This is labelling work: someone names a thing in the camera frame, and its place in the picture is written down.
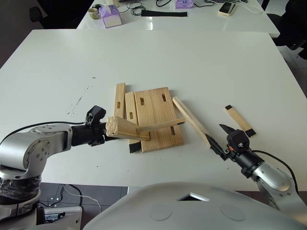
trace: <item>wooden plank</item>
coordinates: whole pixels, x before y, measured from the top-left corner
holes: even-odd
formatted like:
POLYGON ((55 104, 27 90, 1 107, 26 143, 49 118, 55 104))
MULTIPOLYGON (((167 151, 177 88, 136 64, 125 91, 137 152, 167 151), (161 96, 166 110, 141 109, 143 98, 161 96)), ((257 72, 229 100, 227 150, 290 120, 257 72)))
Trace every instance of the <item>wooden plank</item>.
POLYGON ((211 145, 205 134, 208 134, 208 131, 205 127, 196 119, 196 117, 191 113, 191 111, 180 101, 178 97, 173 97, 173 103, 183 117, 192 125, 196 133, 200 136, 203 142, 205 142, 210 148, 211 145))
POLYGON ((243 129, 243 131, 250 138, 256 135, 251 125, 232 107, 228 105, 225 107, 226 112, 232 117, 232 119, 243 129))
MULTIPOLYGON (((136 114, 136 107, 135 107, 135 99, 134 99, 134 92, 125 93, 125 105, 126 105, 126 118, 127 121, 135 123, 138 125, 138 117, 136 114)), ((132 145, 140 142, 139 140, 129 139, 129 148, 130 152, 132 151, 132 145)))
POLYGON ((125 83, 119 83, 116 85, 114 116, 121 118, 125 117, 125 91, 125 83))
POLYGON ((159 123, 159 124, 156 124, 156 125, 153 125, 153 126, 142 126, 140 128, 137 128, 136 131, 138 133, 155 131, 155 130, 158 130, 158 129, 161 129, 161 128, 167 128, 167 127, 171 127, 171 126, 181 125, 181 124, 184 124, 185 121, 186 120, 184 118, 179 118, 179 119, 159 123))
MULTIPOLYGON (((176 113, 168 88, 135 92, 135 104, 140 126, 152 126, 175 120, 176 113)), ((141 141, 142 152, 183 145, 179 126, 150 132, 149 141, 141 141)))
POLYGON ((106 135, 114 138, 149 140, 149 132, 138 133, 138 125, 119 116, 110 116, 106 121, 106 135))

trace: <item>cable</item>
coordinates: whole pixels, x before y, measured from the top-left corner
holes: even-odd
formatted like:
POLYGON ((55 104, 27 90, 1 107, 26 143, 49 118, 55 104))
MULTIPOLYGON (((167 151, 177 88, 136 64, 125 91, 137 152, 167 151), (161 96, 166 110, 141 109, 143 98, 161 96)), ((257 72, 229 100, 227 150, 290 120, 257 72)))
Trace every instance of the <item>cable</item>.
POLYGON ((42 203, 42 202, 39 202, 39 203, 42 204, 42 205, 45 206, 45 207, 52 207, 52 206, 56 205, 57 203, 59 203, 59 202, 61 202, 61 201, 63 200, 63 191, 64 191, 64 187, 62 187, 62 189, 61 189, 61 192, 60 192, 61 199, 60 199, 59 201, 54 202, 54 203, 51 204, 51 205, 45 205, 45 204, 42 203))
MULTIPOLYGON (((215 2, 215 1, 213 1, 213 0, 205 0, 205 2, 213 2, 213 3, 216 3, 216 4, 218 4, 218 5, 222 5, 222 4, 220 4, 220 3, 218 3, 218 2, 215 2)), ((256 6, 252 6, 252 5, 246 6, 246 5, 244 5, 243 3, 237 2, 237 1, 230 1, 230 3, 239 4, 239 5, 243 6, 246 10, 248 10, 249 12, 254 13, 254 14, 261 14, 261 13, 263 13, 263 9, 258 8, 258 7, 256 7, 256 6)))
POLYGON ((11 132, 10 134, 8 134, 0 143, 0 145, 2 144, 2 142, 8 138, 10 135, 13 135, 15 133, 18 133, 19 131, 22 131, 26 128, 32 128, 32 127, 35 127, 35 126, 42 126, 42 125, 49 125, 49 124, 70 124, 70 125, 82 125, 84 124, 85 122, 78 122, 78 123, 74 123, 74 122, 67 122, 67 121, 49 121, 49 122, 43 122, 43 123, 37 123, 37 124, 33 124, 33 125, 29 125, 29 126, 25 126, 25 127, 22 127, 22 128, 19 128, 13 132, 11 132))
POLYGON ((294 184, 295 184, 295 190, 296 192, 298 193, 298 187, 297 187, 297 182, 296 182, 296 178, 295 178, 295 175, 294 175, 294 172, 292 171, 292 169, 290 168, 289 165, 286 164, 286 162, 282 161, 281 159, 275 157, 274 155, 272 154, 269 154, 267 152, 264 152, 264 151, 261 151, 261 150, 252 150, 252 152, 259 152, 259 153, 263 153, 265 155, 268 155, 269 157, 272 157, 274 158, 275 160, 279 161, 280 163, 282 163, 284 166, 286 166, 286 168, 290 171, 290 174, 293 178, 293 181, 294 181, 294 184))
POLYGON ((100 205, 100 203, 99 203, 98 200, 96 200, 96 199, 94 199, 94 198, 91 198, 90 196, 87 196, 87 195, 77 195, 77 194, 73 194, 73 193, 71 193, 71 192, 68 191, 68 189, 65 187, 64 184, 62 184, 62 186, 64 187, 65 191, 66 191, 68 194, 72 195, 72 196, 86 197, 86 198, 89 198, 89 199, 91 199, 91 200, 97 202, 97 204, 98 204, 98 206, 99 206, 99 208, 100 208, 100 212, 101 212, 101 205, 100 205))
POLYGON ((199 6, 199 5, 197 5, 196 3, 194 3, 194 5, 196 6, 196 7, 199 7, 199 8, 201 8, 201 7, 205 7, 205 6, 214 6, 214 2, 209 2, 209 3, 211 3, 211 5, 203 5, 203 6, 199 6))
POLYGON ((122 12, 119 12, 119 13, 124 13, 124 12, 127 12, 128 10, 131 10, 130 13, 134 16, 139 16, 141 15, 142 12, 139 12, 139 13, 136 13, 135 11, 136 10, 145 10, 146 8, 143 6, 143 4, 140 2, 140 0, 137 0, 137 1, 133 1, 133 2, 129 2, 126 4, 126 7, 127 9, 125 11, 122 11, 122 12), (131 4, 135 4, 135 3, 139 3, 138 6, 135 6, 135 7, 131 7, 131 4))
POLYGON ((76 190, 79 192, 79 194, 80 194, 80 196, 81 196, 81 197, 80 197, 79 206, 82 207, 82 202, 83 202, 82 192, 80 191, 79 188, 77 188, 76 186, 74 186, 74 185, 72 185, 72 184, 69 184, 69 186, 73 187, 74 189, 76 189, 76 190))
POLYGON ((167 4, 169 4, 172 0, 169 0, 167 3, 164 3, 164 4, 162 4, 162 5, 158 5, 158 1, 160 1, 160 0, 156 0, 156 1, 155 1, 156 6, 157 6, 157 7, 163 7, 163 6, 167 5, 167 4))

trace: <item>purple box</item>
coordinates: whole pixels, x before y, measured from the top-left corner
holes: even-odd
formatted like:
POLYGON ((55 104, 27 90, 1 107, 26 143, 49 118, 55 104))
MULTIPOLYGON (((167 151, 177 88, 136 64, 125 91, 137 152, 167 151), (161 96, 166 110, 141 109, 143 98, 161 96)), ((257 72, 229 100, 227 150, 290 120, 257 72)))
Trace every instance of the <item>purple box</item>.
POLYGON ((119 11, 115 5, 100 7, 99 14, 105 25, 105 28, 122 25, 119 11))
POLYGON ((194 0, 176 0, 176 9, 190 9, 193 8, 194 0))

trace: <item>phone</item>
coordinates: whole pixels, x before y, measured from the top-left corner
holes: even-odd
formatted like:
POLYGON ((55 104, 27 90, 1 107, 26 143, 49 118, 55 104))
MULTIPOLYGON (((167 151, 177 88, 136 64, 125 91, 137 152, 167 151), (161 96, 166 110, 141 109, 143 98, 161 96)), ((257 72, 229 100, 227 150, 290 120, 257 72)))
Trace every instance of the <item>phone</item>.
POLYGON ((226 1, 222 5, 222 7, 219 9, 218 13, 225 15, 225 16, 230 16, 234 12, 235 7, 236 7, 235 3, 231 3, 231 2, 226 1))

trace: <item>white desk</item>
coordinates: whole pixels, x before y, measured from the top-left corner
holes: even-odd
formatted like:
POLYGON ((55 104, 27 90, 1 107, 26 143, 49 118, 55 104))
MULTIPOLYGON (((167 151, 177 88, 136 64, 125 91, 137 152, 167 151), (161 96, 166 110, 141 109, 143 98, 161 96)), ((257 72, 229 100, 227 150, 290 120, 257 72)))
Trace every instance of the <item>white desk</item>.
MULTIPOLYGON (((0 79, 0 139, 38 122, 83 121, 93 105, 110 116, 119 82, 126 82, 127 91, 167 86, 223 147, 226 133, 218 125, 238 128, 223 111, 235 106, 257 132, 251 147, 287 162, 299 189, 306 190, 306 98, 266 33, 37 30, 0 69, 0 79)), ((185 145, 144 154, 129 154, 125 139, 73 147, 48 159, 43 182, 192 181, 257 189, 236 163, 208 149, 188 123, 181 131, 185 145)))
MULTIPOLYGON (((203 5, 203 0, 195 0, 196 4, 203 5)), ((103 3, 95 0, 93 4, 103 3)), ((234 31, 234 32, 265 32, 271 37, 278 37, 279 31, 271 22, 266 13, 253 14, 238 5, 231 17, 217 15, 220 5, 193 9, 175 9, 174 0, 164 7, 156 7, 155 0, 142 0, 147 10, 162 12, 188 12, 187 17, 141 17, 133 16, 130 11, 121 13, 123 25, 108 30, 140 29, 140 30, 185 30, 185 31, 234 31)), ((249 0, 247 5, 261 8, 257 0, 249 0)), ((127 9, 126 2, 120 3, 119 11, 127 9)), ((78 29, 105 29, 101 20, 93 20, 88 13, 80 22, 78 29)))

